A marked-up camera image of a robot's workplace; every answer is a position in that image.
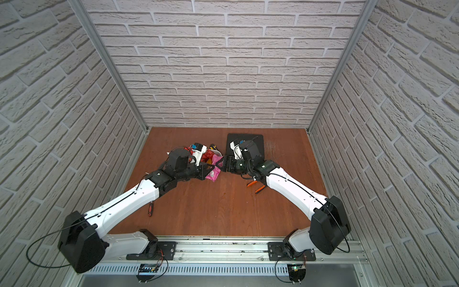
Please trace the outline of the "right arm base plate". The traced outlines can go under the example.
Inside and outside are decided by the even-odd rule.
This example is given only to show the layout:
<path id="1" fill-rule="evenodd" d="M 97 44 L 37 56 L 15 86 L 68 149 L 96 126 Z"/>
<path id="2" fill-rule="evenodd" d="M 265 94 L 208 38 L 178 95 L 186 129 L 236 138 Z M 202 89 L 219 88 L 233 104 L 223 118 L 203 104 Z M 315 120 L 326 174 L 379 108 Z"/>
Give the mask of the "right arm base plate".
<path id="1" fill-rule="evenodd" d="M 268 242 L 267 247 L 270 261 L 316 261 L 316 255 L 313 249 L 297 252 L 294 248 L 288 247 L 287 244 L 283 242 Z"/>

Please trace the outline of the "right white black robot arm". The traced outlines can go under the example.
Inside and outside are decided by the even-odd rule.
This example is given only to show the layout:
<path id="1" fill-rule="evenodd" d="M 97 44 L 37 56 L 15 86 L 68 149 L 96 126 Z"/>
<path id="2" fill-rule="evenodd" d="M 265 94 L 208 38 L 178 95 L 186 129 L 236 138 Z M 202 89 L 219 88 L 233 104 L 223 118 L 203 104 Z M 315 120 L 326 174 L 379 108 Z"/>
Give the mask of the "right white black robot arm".
<path id="1" fill-rule="evenodd" d="M 233 155 L 216 162 L 223 172 L 247 175 L 287 198 L 310 220 L 308 228 L 297 229 L 283 240 L 283 252 L 299 257 L 308 249 L 331 255 L 351 232 L 343 202 L 336 196 L 327 198 L 291 177 L 280 165 L 264 156 L 253 140 L 232 147 Z"/>

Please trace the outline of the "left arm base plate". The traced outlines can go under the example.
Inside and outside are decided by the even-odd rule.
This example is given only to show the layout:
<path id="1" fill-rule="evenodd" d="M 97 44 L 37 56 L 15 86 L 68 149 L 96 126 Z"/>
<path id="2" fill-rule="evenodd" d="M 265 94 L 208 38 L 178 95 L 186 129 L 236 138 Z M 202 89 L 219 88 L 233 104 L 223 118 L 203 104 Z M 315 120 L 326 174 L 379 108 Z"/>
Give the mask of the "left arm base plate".
<path id="1" fill-rule="evenodd" d="M 126 260 L 154 260 L 164 257 L 166 260 L 173 260 L 177 242 L 155 242 L 150 243 L 140 254 L 128 254 Z"/>

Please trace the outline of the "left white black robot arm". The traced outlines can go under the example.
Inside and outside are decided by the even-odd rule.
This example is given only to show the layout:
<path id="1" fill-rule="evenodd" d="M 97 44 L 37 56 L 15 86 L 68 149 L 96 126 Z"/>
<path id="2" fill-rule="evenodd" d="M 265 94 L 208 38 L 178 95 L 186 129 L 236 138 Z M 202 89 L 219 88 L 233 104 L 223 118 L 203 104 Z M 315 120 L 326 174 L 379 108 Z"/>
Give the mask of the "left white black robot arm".
<path id="1" fill-rule="evenodd" d="M 143 252 L 153 241 L 147 231 L 110 237 L 109 232 L 132 213 L 151 203 L 178 182 L 205 180 L 214 169 L 213 151 L 202 147 L 176 148 L 161 166 L 141 179 L 137 186 L 84 214 L 74 211 L 63 223 L 58 249 L 77 273 L 84 273 L 104 258 Z"/>

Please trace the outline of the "pink tea bag packet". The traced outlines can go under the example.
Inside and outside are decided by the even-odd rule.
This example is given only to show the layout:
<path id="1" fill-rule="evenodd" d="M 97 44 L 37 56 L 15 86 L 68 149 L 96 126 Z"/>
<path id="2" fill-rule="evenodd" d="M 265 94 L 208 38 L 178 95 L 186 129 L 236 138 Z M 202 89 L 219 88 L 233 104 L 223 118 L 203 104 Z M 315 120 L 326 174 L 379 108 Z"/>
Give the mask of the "pink tea bag packet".
<path id="1" fill-rule="evenodd" d="M 221 159 L 222 159 L 221 156 L 219 156 L 219 155 L 217 155 L 217 154 L 214 154 L 214 155 L 212 156 L 211 159 L 208 159 L 208 160 L 207 160 L 206 163 L 207 163 L 208 165 L 215 165 L 215 164 L 216 164 L 218 161 L 220 161 Z M 218 178 L 218 176 L 219 176 L 220 173 L 221 173 L 221 169 L 220 169 L 219 167 L 216 166 L 216 167 L 214 167 L 214 168 L 212 169 L 212 171 L 209 172 L 209 174 L 206 176 L 206 179 L 215 182 L 215 181 L 217 180 L 217 178 Z"/>

